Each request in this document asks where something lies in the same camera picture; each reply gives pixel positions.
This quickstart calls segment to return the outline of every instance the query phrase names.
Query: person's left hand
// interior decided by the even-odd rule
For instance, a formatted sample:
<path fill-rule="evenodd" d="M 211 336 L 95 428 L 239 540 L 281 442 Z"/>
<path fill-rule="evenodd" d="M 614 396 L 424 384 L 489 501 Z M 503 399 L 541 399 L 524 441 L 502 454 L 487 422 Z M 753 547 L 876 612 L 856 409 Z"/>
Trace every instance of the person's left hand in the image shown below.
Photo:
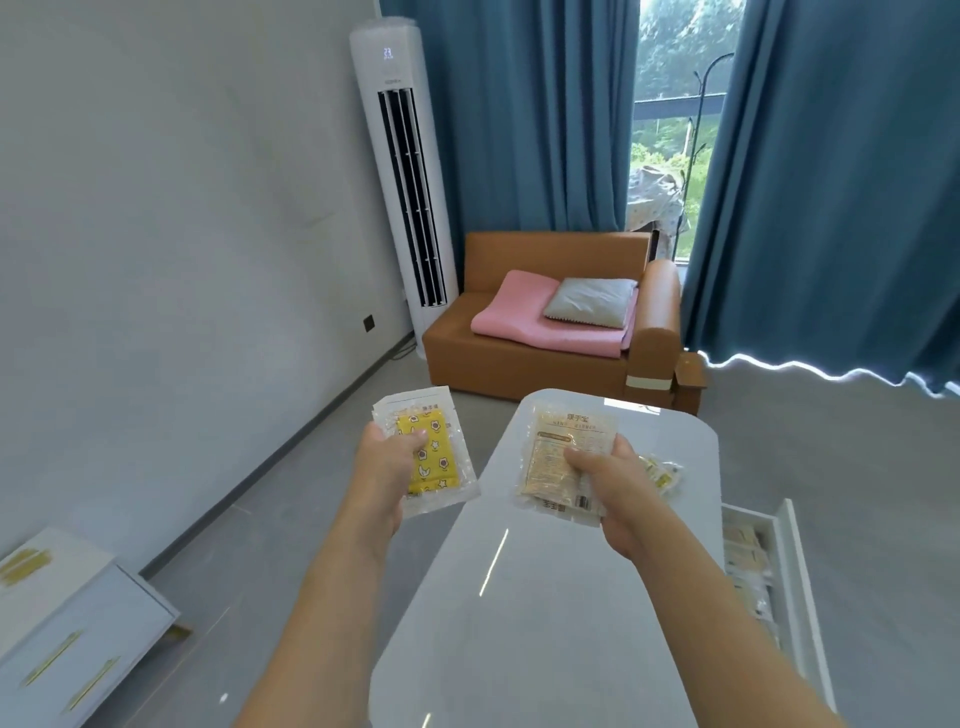
<path fill-rule="evenodd" d="M 426 445 L 426 430 L 385 437 L 374 423 L 364 427 L 353 461 L 353 477 L 341 513 L 389 540 L 400 528 L 400 500 L 410 486 L 414 453 Z"/>

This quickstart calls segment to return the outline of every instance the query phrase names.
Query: wall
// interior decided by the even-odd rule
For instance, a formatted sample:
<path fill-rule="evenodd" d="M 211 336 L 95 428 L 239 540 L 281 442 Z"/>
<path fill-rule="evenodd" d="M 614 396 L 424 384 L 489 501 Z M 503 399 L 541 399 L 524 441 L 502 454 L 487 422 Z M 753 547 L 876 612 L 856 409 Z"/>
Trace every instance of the wall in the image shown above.
<path fill-rule="evenodd" d="M 60 524 L 142 568 L 410 330 L 373 14 L 0 9 L 0 547 Z"/>

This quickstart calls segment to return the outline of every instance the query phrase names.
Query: gray tile floor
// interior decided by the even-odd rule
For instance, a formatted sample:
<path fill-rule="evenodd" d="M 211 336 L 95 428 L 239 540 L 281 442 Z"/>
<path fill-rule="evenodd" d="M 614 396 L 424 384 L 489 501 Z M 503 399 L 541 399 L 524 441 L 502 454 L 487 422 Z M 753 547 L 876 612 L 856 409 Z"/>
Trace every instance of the gray tile floor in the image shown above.
<path fill-rule="evenodd" d="M 957 724 L 960 401 L 740 363 L 712 379 L 702 417 L 720 437 L 724 500 L 797 507 L 841 713 L 854 726 Z M 230 724 L 330 525 L 372 404 L 427 384 L 414 356 L 388 363 L 157 575 L 197 633 L 151 655 L 89 725 Z M 514 406 L 454 399 L 479 472 Z M 378 652 L 458 512 L 397 533 Z"/>

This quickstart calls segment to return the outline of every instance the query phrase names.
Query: blue curtain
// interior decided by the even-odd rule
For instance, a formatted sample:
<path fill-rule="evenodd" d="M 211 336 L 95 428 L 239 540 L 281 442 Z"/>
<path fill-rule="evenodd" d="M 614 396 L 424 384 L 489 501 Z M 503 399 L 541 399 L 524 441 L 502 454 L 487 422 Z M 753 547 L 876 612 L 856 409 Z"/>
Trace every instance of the blue curtain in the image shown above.
<path fill-rule="evenodd" d="M 381 0 L 420 26 L 463 232 L 623 230 L 637 0 Z"/>
<path fill-rule="evenodd" d="M 684 342 L 960 379 L 960 2 L 748 0 Z"/>

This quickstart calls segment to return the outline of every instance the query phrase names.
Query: pink blanket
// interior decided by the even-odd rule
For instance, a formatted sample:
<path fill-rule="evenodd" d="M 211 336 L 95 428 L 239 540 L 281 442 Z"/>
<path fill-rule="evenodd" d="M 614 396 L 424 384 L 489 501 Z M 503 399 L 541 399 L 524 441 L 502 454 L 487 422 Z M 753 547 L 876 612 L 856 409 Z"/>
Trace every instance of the pink blanket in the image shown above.
<path fill-rule="evenodd" d="M 630 348 L 636 317 L 636 291 L 631 299 L 627 326 L 617 329 L 544 318 L 543 310 L 559 286 L 558 280 L 547 276 L 511 271 L 504 277 L 490 305 L 473 317 L 470 330 L 538 349 L 614 359 L 621 351 Z"/>

